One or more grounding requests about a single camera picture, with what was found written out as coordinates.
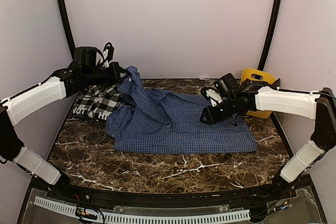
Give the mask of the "black white plaid shirt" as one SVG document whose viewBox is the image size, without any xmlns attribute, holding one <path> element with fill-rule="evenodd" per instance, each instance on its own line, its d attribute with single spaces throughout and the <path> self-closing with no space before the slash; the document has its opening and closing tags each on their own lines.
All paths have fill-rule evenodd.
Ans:
<svg viewBox="0 0 336 224">
<path fill-rule="evenodd" d="M 123 94 L 114 86 L 89 86 L 80 91 L 71 109 L 73 118 L 106 121 L 124 103 Z"/>
</svg>

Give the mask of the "blue checked long sleeve shirt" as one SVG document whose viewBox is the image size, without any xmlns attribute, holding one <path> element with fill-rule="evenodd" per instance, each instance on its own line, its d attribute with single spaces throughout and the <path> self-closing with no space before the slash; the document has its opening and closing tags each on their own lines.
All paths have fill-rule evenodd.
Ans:
<svg viewBox="0 0 336 224">
<path fill-rule="evenodd" d="M 107 118 L 106 133 L 115 150 L 148 154 L 220 154 L 257 150 L 256 140 L 239 115 L 207 125 L 200 121 L 210 102 L 201 95 L 145 89 L 138 69 L 118 87 L 125 104 Z"/>
</svg>

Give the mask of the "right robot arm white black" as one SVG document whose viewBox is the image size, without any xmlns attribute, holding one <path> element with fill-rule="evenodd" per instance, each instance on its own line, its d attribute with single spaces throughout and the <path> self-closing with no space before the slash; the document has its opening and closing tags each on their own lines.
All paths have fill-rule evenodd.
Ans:
<svg viewBox="0 0 336 224">
<path fill-rule="evenodd" d="M 335 97 L 329 88 L 321 91 L 282 89 L 279 80 L 272 84 L 246 79 L 238 82 L 228 73 L 214 82 L 214 87 L 202 89 L 203 97 L 211 102 L 200 121 L 212 125 L 234 114 L 248 111 L 274 111 L 293 114 L 315 121 L 314 132 L 299 151 L 283 166 L 279 180 L 268 188 L 273 200 L 280 199 L 308 167 L 335 147 Z"/>
</svg>

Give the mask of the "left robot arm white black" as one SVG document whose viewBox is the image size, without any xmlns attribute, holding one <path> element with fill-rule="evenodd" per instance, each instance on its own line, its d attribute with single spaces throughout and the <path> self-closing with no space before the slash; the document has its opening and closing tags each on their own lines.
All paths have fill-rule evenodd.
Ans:
<svg viewBox="0 0 336 224">
<path fill-rule="evenodd" d="M 72 63 L 54 71 L 46 80 L 1 101 L 1 163 L 12 162 L 54 186 L 54 193 L 63 201 L 74 197 L 69 178 L 28 148 L 17 136 L 15 126 L 38 110 L 69 98 L 92 85 L 121 83 L 130 74 L 113 59 L 114 47 L 77 47 Z"/>
</svg>

